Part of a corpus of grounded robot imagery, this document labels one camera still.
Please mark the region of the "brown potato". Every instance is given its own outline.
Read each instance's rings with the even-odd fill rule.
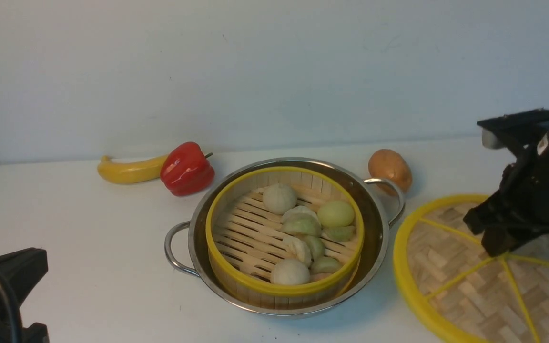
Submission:
[[[368,161],[368,171],[373,178],[388,179],[394,182],[404,193],[408,193],[412,185],[412,171],[400,154],[390,149],[375,152]],[[387,185],[378,185],[388,195],[395,191]]]

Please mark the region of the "red bell pepper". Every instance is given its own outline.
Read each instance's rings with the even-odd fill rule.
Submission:
[[[166,158],[161,180],[176,197],[184,197],[205,189],[215,178],[215,170],[193,141],[183,143]]]

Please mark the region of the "plastic banana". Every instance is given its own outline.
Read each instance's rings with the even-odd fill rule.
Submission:
[[[160,177],[162,165],[168,155],[139,162],[116,163],[103,156],[96,168],[103,180],[115,184],[146,182]]]

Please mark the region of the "white wall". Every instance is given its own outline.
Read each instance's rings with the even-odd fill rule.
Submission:
[[[0,162],[479,134],[549,107],[549,1],[0,0]]]

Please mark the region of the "pot handle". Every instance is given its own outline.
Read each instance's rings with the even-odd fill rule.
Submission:
[[[166,259],[173,266],[173,268],[177,269],[178,271],[180,271],[184,274],[191,275],[191,276],[196,276],[197,278],[200,278],[200,276],[198,275],[198,272],[196,271],[196,269],[187,267],[187,266],[181,264],[179,261],[177,261],[175,256],[173,256],[173,252],[171,250],[171,241],[173,240],[173,236],[177,232],[180,232],[181,230],[187,229],[189,227],[190,227],[190,222],[183,222],[181,224],[177,224],[174,227],[172,227],[168,231],[168,233],[166,234],[166,237],[164,239],[164,252],[166,254]]]
[[[394,217],[389,220],[389,226],[394,226],[395,223],[397,223],[397,221],[399,220],[399,218],[401,218],[401,215],[404,213],[404,210],[406,208],[406,197],[404,196],[404,193],[403,191],[398,187],[398,185],[396,185],[394,182],[391,182],[390,180],[387,180],[387,179],[376,179],[376,178],[372,178],[372,179],[368,179],[368,180],[364,180],[364,182],[366,184],[385,184],[385,185],[388,185],[388,187],[391,187],[395,193],[397,193],[397,204],[398,204],[398,209],[397,209],[397,213],[395,213]]]

